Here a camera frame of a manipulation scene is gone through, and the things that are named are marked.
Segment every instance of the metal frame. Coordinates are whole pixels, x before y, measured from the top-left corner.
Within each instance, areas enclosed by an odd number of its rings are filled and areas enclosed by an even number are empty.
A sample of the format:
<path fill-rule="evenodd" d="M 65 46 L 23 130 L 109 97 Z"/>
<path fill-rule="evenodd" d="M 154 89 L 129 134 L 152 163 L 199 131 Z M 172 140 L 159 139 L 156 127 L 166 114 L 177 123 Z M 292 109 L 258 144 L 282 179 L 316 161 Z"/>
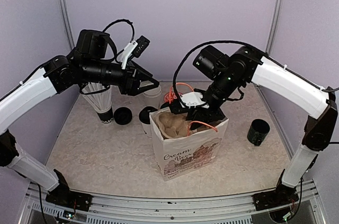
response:
<path fill-rule="evenodd" d="M 61 11 L 61 15 L 63 18 L 63 22 L 64 22 L 64 28 L 65 28 L 65 33 L 66 33 L 69 49 L 72 50 L 75 45 L 74 45 L 72 29 L 70 27 L 70 22 L 69 22 L 69 17 L 68 17 L 68 12 L 67 12 L 66 0 L 59 0 L 59 6 L 60 6 L 60 11 Z"/>
<path fill-rule="evenodd" d="M 266 52 L 268 54 L 270 54 L 271 51 L 272 51 L 274 38 L 275 38 L 276 30 L 277 30 L 277 27 L 278 27 L 278 21 L 279 21 L 281 6 L 282 6 L 282 0 L 275 0 L 273 19 L 272 19 L 272 23 L 271 23 L 269 39 L 268 39 L 267 45 L 266 45 Z"/>
<path fill-rule="evenodd" d="M 141 223 L 252 223 L 252 215 L 264 211 L 255 211 L 252 195 L 256 192 L 238 195 L 217 196 L 192 199 L 148 199 L 125 196 L 109 196 L 91 193 L 93 195 L 89 212 L 77 211 L 81 220 L 72 220 L 75 223 L 95 224 L 141 224 Z M 317 223 L 326 224 L 322 217 L 321 205 L 318 203 L 318 192 L 313 181 L 303 183 L 302 201 L 311 201 Z M 43 200 L 45 214 L 54 217 L 63 211 L 72 209 L 63 208 Z M 32 210 L 40 211 L 39 191 L 34 184 L 29 186 L 26 193 L 20 224 L 27 224 Z"/>

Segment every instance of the bag handle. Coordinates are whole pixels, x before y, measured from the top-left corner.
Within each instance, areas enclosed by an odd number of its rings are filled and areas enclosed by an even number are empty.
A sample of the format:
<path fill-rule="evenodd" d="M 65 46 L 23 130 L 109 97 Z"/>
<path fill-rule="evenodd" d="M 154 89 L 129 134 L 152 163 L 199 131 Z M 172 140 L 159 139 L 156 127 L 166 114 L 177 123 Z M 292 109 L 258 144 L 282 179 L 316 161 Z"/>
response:
<path fill-rule="evenodd" d="M 200 122 L 200 121 L 191 121 L 188 128 L 187 128 L 187 137 L 190 135 L 191 125 L 195 122 L 206 125 L 206 126 L 210 127 L 211 129 L 214 129 L 216 132 L 218 132 L 218 129 L 216 127 L 213 127 L 212 125 L 209 125 L 208 123 L 204 123 L 204 122 Z"/>

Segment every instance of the white cup with black band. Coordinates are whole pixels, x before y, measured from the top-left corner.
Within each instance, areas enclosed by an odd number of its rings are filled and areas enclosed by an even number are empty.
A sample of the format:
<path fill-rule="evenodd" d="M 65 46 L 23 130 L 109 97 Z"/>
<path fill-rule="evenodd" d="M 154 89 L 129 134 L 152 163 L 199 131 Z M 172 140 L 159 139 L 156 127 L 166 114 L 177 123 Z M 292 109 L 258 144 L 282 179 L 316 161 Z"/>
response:
<path fill-rule="evenodd" d="M 149 114 L 152 113 L 152 112 L 155 112 L 155 111 L 157 111 L 157 109 L 155 107 L 147 106 L 139 113 L 139 120 L 141 122 L 141 125 L 142 125 L 142 128 L 143 128 L 145 134 L 148 137 L 151 137 Z"/>

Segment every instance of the black bracket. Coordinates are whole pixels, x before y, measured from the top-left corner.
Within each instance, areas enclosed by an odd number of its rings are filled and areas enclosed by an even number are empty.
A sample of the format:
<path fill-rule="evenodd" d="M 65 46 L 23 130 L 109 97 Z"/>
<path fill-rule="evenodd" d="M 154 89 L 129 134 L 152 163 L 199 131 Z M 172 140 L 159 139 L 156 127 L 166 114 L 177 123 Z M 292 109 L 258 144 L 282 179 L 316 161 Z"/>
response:
<path fill-rule="evenodd" d="M 322 151 L 329 145 L 337 121 L 338 110 L 335 95 L 329 93 L 328 96 L 328 106 L 325 111 L 317 120 L 309 116 L 305 125 L 302 144 L 314 151 Z"/>
<path fill-rule="evenodd" d="M 0 135 L 0 167 L 7 166 L 15 156 L 19 156 L 15 148 L 15 138 L 9 130 L 6 130 Z"/>
<path fill-rule="evenodd" d="M 81 71 L 76 69 L 65 56 L 55 56 L 43 64 L 46 73 L 57 93 L 81 82 Z"/>
<path fill-rule="evenodd" d="M 56 169 L 54 169 L 54 172 L 59 177 L 59 185 L 51 192 L 48 192 L 46 201 L 62 207 L 88 212 L 92 196 L 86 193 L 71 191 L 63 175 Z"/>
<path fill-rule="evenodd" d="M 256 193 L 252 196 L 256 211 L 280 207 L 299 200 L 296 188 L 290 188 L 281 183 L 282 175 L 283 172 L 274 190 Z"/>

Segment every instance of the camera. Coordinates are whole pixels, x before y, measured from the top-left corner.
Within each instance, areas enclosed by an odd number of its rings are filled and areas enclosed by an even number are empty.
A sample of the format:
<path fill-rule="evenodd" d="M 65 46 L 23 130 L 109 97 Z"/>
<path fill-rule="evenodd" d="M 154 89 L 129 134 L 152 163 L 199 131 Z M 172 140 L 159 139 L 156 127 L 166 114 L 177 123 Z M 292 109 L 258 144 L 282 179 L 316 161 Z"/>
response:
<path fill-rule="evenodd" d="M 210 80 L 214 80 L 222 69 L 227 68 L 228 58 L 228 55 L 209 45 L 201 49 L 193 61 L 193 66 Z"/>
<path fill-rule="evenodd" d="M 103 59 L 107 50 L 107 38 L 110 35 L 105 32 L 95 30 L 81 30 L 76 49 L 88 59 Z"/>

